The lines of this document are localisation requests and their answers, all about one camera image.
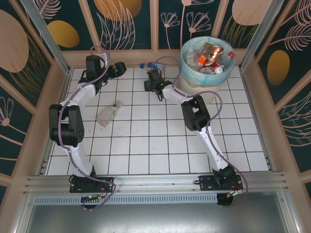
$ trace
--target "metal floor panel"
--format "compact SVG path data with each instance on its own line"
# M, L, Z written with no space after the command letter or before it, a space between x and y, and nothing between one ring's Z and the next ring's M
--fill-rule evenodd
M34 206L27 233L286 233L275 193L251 193L241 206L215 203Z

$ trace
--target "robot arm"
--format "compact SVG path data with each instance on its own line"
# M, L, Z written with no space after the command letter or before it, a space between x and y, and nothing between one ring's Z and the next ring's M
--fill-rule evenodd
M84 127L81 116L81 108L83 108L93 97L95 97L104 83L107 83L109 79L121 76L126 71L124 63L116 63L114 66L110 66L108 68L107 73L100 80L82 87L85 83L98 78L104 72L105 67L101 68L101 61L103 61L104 64L107 64L107 60L105 61L99 56L91 55L86 57L86 70L83 72L78 84L78 89L80 89L80 91L72 100L67 99L60 104L53 104L49 109L50 138L52 141L55 141L58 145L60 145L58 140L59 112L62 106L70 101L62 115L62 120L68 118L68 122L61 123L62 140L64 145L69 148L75 164L82 172L89 176L96 176L96 173L93 165L88 160L82 145ZM65 149L64 151L67 156L69 156L69 152ZM74 169L73 175L83 177L83 175L76 169Z
M173 85L170 84L166 87L164 87L164 89L162 90L163 93L163 97L167 100L170 100L176 104L181 104L183 106L184 103L189 103L189 101L193 100L193 98L189 98L189 97L184 97L180 94L178 94L177 92L175 92L173 90ZM220 169L224 169L225 167L228 166L228 163L226 161L224 161L216 152L216 150L214 149L214 147L211 144L211 141L209 138L211 138L211 140L213 141L213 144L215 145L217 151L219 151L221 153L221 155L223 156L217 142L216 139L214 137L214 134L212 132L212 128L209 125L206 129L206 126L202 127L200 130L192 130L195 132L195 134L199 137L200 141L202 142L208 156L210 157L210 166L213 170L219 171Z
M211 126L207 126L210 116L203 98L199 95L189 98L185 93L184 95L177 93L174 91L172 83L164 81L156 69L150 70L147 73L149 80L145 81L146 91L155 92L160 100L165 98L176 104L181 104L186 127L190 131L194 131L202 142L214 173L214 181L219 187L222 187L230 178L235 176L235 171L222 158L224 155L212 133Z

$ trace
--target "metal rail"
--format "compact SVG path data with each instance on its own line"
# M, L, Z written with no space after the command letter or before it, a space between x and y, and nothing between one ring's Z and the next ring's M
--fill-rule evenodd
M244 174L249 184L249 192L285 191L287 189L284 174L281 172L245 172ZM115 195L203 193L200 187L193 183L200 175L202 174L113 176L117 186ZM69 192L68 179L69 176L29 177L24 195L75 195ZM204 191L204 193L224 192L226 191Z

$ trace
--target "plastic bag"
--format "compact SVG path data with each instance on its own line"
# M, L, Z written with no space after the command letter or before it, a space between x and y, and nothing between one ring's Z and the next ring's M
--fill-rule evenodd
M224 40L210 37L210 36L201 36L193 38L187 41L180 52L180 59L179 63L181 66L180 73L186 79L188 83L198 84L198 85L220 85L222 84L226 78L229 77L231 70L233 69L236 61L236 57L230 59L229 67L227 67L222 73L220 74L202 74L199 71L195 71L191 69L187 63L184 61L184 57L186 56L187 52L189 51L189 47L193 46L194 51L200 53L203 49L203 45L206 42L210 42L213 45L217 45L224 48L223 54L228 54L229 52L234 52L232 46Z

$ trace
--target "red bottle cap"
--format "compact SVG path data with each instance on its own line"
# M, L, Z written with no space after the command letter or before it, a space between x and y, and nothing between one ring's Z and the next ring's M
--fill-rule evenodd
M230 57L232 57L232 58L235 57L235 54L234 54L233 52L229 52L228 55L229 55Z

